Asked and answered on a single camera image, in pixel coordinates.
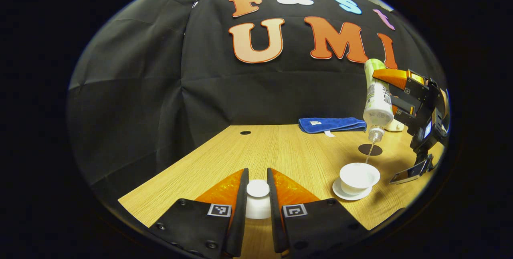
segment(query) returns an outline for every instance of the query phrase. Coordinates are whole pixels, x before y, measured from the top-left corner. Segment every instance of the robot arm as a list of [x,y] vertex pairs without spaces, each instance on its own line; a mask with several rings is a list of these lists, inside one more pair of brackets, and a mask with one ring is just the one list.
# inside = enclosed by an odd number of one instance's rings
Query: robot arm
[[412,96],[420,102],[420,106],[415,108],[405,100],[392,96],[394,119],[408,126],[408,133],[412,135],[410,147],[417,157],[413,167],[394,175],[390,183],[415,180],[436,167],[432,165],[429,149],[436,142],[444,146],[447,144],[450,120],[448,91],[440,89],[431,78],[420,76],[410,69],[377,69],[372,76],[398,87],[404,95]]

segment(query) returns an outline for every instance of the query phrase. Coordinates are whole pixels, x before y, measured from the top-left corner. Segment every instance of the folded towel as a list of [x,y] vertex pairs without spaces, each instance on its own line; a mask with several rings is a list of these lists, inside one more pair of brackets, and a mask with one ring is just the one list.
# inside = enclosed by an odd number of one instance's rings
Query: folded towel
[[301,131],[309,134],[324,131],[366,131],[365,121],[357,118],[303,118],[299,119]]

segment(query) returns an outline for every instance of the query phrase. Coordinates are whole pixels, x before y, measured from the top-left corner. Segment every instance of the white saucer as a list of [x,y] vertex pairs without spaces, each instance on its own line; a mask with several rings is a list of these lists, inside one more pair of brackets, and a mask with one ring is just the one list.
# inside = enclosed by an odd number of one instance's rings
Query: white saucer
[[335,182],[333,182],[332,188],[333,188],[333,192],[335,192],[335,195],[341,197],[342,199],[359,200],[359,199],[365,198],[367,195],[370,194],[370,191],[372,191],[372,186],[370,186],[369,188],[366,188],[365,191],[363,191],[357,195],[349,195],[349,194],[344,193],[344,191],[342,191],[342,188],[340,187],[340,183],[341,183],[341,179],[339,177],[335,180]]

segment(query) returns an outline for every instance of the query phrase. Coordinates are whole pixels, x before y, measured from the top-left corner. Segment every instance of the white teacup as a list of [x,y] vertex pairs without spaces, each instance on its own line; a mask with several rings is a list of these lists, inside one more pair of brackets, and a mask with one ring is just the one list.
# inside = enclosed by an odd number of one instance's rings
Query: white teacup
[[380,180],[380,172],[369,164],[351,163],[340,169],[341,188],[348,195],[358,195]]

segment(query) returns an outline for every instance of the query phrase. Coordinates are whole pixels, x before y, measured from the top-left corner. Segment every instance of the small screen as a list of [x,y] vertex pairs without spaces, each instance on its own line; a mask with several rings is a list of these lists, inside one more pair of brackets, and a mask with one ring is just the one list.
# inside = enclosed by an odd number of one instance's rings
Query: small screen
[[429,133],[431,133],[431,121],[429,121],[429,123],[426,126],[426,129],[424,130],[424,139],[427,137],[427,135],[429,135]]

